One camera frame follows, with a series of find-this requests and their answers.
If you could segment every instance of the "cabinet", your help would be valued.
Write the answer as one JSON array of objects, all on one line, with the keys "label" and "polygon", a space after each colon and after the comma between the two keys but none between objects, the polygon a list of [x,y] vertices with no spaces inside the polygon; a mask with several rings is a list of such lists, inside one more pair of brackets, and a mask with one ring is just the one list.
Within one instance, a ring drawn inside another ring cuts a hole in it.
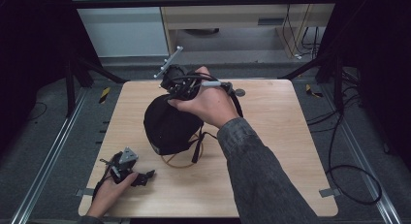
[{"label": "cabinet", "polygon": [[[333,4],[298,4],[290,5],[289,9],[288,5],[192,6],[163,7],[161,13],[169,53],[175,50],[179,29],[272,27],[282,39],[287,54],[292,56],[305,27],[326,26],[332,8]],[[283,27],[287,13],[290,22]]]}]

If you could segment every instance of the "wooden tabletop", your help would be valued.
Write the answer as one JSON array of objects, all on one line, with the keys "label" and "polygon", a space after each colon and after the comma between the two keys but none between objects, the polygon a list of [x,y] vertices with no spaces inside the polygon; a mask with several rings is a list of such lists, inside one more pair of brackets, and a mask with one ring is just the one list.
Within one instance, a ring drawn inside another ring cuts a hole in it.
[{"label": "wooden tabletop", "polygon": [[[234,89],[242,88],[239,97],[244,118],[259,134],[280,161],[284,171],[319,216],[334,216],[333,197],[322,198],[319,190],[330,187],[318,153],[311,139],[293,85],[288,80],[230,80]],[[171,159],[167,165],[147,140],[143,122],[146,108],[166,90],[160,81],[129,81],[122,88],[111,123],[88,181],[94,188],[104,173],[105,164],[115,153],[129,146],[139,155],[134,171],[156,170],[146,187],[130,187],[109,211],[119,217],[237,217],[226,159],[214,138],[206,136],[203,155],[191,163],[190,149]],[[217,129],[205,125],[213,135]],[[79,214],[85,215],[91,204],[83,196]]]}]

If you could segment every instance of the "black clamp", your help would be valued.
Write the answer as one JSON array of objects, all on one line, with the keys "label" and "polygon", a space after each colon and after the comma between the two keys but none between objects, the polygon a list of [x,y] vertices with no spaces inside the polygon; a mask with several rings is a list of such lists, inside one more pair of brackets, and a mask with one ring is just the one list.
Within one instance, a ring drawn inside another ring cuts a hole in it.
[{"label": "black clamp", "polygon": [[[110,170],[110,174],[112,179],[115,183],[122,182],[129,174],[133,172],[133,167],[137,162],[139,156],[133,152],[128,146],[125,147],[124,152],[118,152],[114,154],[112,159],[106,161],[104,159],[100,159],[101,162],[104,162],[108,166],[108,170]],[[106,170],[103,178],[97,183],[96,188],[93,192],[93,200],[97,194],[97,191],[106,180],[106,175],[108,170]],[[154,176],[155,170],[152,170],[146,174],[141,174],[137,176],[137,178],[133,181],[131,186],[145,186],[148,183],[148,180]]]}]

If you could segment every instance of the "black cap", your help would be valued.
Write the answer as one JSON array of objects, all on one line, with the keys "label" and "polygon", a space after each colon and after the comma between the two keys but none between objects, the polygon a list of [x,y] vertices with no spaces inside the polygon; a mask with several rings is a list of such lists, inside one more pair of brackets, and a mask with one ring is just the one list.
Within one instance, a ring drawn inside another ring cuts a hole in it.
[{"label": "black cap", "polygon": [[169,105],[168,97],[161,95],[155,98],[144,114],[145,133],[159,155],[177,154],[189,149],[197,141],[190,139],[204,125],[196,115]]}]

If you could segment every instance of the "finger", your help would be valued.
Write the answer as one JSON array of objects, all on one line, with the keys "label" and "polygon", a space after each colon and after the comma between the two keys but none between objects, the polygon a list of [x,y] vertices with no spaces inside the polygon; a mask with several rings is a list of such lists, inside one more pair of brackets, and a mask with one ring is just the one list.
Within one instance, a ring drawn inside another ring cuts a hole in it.
[{"label": "finger", "polygon": [[189,107],[191,104],[190,101],[182,101],[182,100],[176,100],[176,99],[169,100],[168,102],[171,106],[183,112],[189,111]]},{"label": "finger", "polygon": [[208,68],[205,66],[200,67],[199,69],[196,70],[197,73],[204,73],[209,75]]},{"label": "finger", "polygon": [[123,189],[130,187],[130,185],[136,180],[138,173],[131,173],[123,181],[121,181],[118,185],[120,185]]}]

